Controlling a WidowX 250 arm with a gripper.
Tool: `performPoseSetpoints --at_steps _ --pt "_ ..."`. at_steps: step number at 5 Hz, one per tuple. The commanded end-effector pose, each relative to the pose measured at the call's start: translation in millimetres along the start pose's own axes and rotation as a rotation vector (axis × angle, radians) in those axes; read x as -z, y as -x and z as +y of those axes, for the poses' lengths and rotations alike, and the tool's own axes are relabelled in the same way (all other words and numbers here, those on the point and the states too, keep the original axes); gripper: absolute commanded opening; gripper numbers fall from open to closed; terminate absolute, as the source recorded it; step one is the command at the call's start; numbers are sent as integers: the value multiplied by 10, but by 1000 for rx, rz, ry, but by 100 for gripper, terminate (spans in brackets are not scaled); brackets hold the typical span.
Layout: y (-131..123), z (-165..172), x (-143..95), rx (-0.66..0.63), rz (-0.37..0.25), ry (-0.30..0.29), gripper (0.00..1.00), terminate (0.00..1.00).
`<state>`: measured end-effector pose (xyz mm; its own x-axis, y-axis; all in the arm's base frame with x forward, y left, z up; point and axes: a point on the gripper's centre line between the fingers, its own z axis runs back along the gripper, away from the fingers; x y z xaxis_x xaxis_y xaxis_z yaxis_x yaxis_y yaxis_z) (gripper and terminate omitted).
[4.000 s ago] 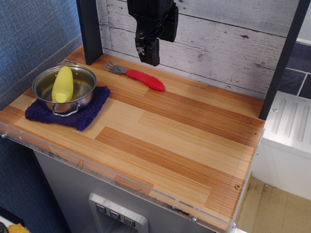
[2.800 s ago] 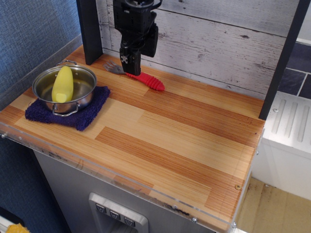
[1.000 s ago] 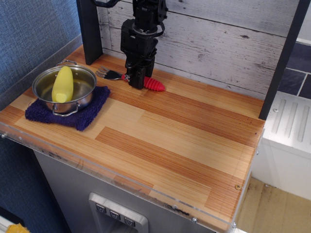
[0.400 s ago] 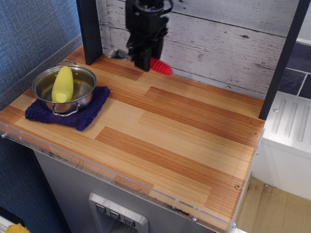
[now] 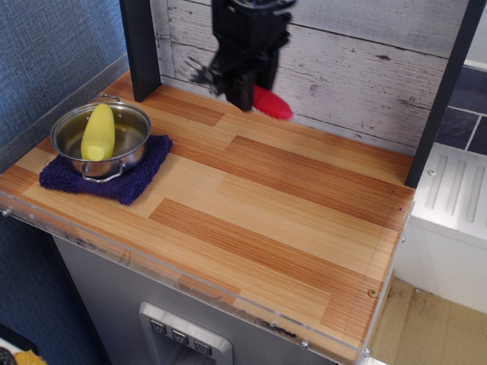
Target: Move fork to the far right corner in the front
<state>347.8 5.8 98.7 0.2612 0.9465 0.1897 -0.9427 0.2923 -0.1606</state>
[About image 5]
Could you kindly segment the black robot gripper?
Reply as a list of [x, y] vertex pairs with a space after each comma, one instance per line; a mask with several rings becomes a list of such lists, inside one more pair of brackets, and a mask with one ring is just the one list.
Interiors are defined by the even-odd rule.
[[279, 50], [289, 41], [294, 1], [213, 1], [212, 31], [218, 51], [208, 67], [214, 95], [241, 111], [253, 106], [257, 86], [272, 90]]

